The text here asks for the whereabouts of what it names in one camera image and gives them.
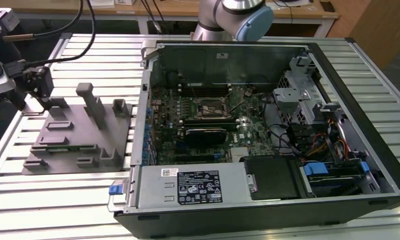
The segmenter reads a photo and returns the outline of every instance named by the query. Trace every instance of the aluminum extrusion table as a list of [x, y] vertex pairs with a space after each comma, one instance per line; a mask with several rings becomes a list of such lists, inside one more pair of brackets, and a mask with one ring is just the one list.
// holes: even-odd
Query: aluminum extrusion table
[[[87, 47], [91, 36], [75, 34], [62, 39], [51, 57], [78, 55]], [[110, 35], [99, 34], [87, 56], [74, 62], [55, 63], [54, 96], [66, 97], [70, 104], [83, 103], [77, 86], [91, 82], [94, 94], [105, 104], [125, 98], [138, 105], [143, 68], [142, 43], [145, 40], [190, 40], [186, 35]], [[269, 37], [262, 41], [317, 42], [327, 55], [371, 122], [400, 161], [400, 92], [355, 43], [343, 38]], [[333, 91], [325, 86], [333, 98]], [[135, 126], [138, 108], [134, 108]], [[19, 112], [0, 141], [0, 240], [20, 239], [135, 239], [109, 212], [109, 186], [130, 176], [129, 172], [22, 175], [46, 121], [43, 116], [23, 116]], [[127, 158], [133, 151], [133, 129], [129, 135]], [[115, 203], [125, 198], [117, 196]], [[213, 234], [183, 237], [201, 239], [287, 239], [358, 240], [400, 239], [400, 207], [381, 210], [333, 226], [310, 226], [275, 230]]]

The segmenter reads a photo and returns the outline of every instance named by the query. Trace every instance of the desk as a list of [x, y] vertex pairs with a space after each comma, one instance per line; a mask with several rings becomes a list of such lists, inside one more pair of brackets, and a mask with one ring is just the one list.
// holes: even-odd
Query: desk
[[[159, 15], [153, 0], [149, 0], [153, 14]], [[161, 11], [167, 21], [197, 22], [199, 15], [199, 0], [157, 0]], [[20, 19], [73, 19], [79, 9], [79, 0], [0, 0], [0, 8], [12, 8]], [[147, 10], [139, 0], [135, 5], [117, 5], [115, 8], [97, 9], [99, 20], [134, 20], [138, 21], [141, 34], [149, 34]], [[275, 10], [274, 23], [278, 24], [314, 24], [319, 25], [315, 37], [326, 37], [334, 21], [341, 17], [337, 12], [326, 12], [315, 0], [313, 5]]]

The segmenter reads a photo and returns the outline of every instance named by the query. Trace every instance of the blue latch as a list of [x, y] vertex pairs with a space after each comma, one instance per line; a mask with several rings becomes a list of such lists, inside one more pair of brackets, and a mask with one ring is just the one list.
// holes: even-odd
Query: blue latch
[[362, 165], [363, 172], [365, 172], [365, 173], [369, 173], [369, 172], [371, 171], [371, 169], [370, 169], [370, 166], [369, 166], [367, 162], [363, 161], [363, 162], [361, 163], [361, 165]]
[[305, 167], [306, 175], [329, 174], [329, 168], [323, 162], [309, 163]]
[[109, 190], [109, 194], [111, 196], [123, 195], [123, 185], [111, 185], [110, 190]]

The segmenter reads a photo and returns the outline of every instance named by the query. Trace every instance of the wire bundle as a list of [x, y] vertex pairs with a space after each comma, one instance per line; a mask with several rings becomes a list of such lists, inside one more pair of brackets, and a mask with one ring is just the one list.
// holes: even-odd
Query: wire bundle
[[[155, 26], [155, 29], [158, 30], [158, 33], [159, 33], [161, 35], [163, 35], [162, 26], [161, 26], [159, 22], [157, 21], [157, 18], [155, 18], [155, 15], [154, 15], [154, 11], [153, 11], [153, 8], [150, 7], [149, 0], [141, 0], [141, 2], [142, 2], [143, 6], [145, 6], [145, 8], [146, 8], [146, 10], [147, 10], [147, 13], [149, 13], [150, 17], [151, 17], [151, 20], [153, 20], [153, 22], [154, 22], [154, 26]], [[165, 21], [166, 19], [165, 19], [165, 17], [163, 17], [163, 14], [162, 14], [161, 8], [159, 8], [159, 6], [158, 6], [157, 0], [153, 0], [153, 2], [154, 2], [154, 5], [155, 5], [155, 8], [158, 9], [158, 12], [159, 12], [162, 21]]]

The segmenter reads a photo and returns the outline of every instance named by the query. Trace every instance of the warning label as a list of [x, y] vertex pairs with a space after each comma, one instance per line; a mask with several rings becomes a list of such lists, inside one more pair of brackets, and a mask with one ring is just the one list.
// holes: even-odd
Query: warning label
[[178, 202], [181, 205], [222, 203], [221, 172], [218, 170], [179, 172]]

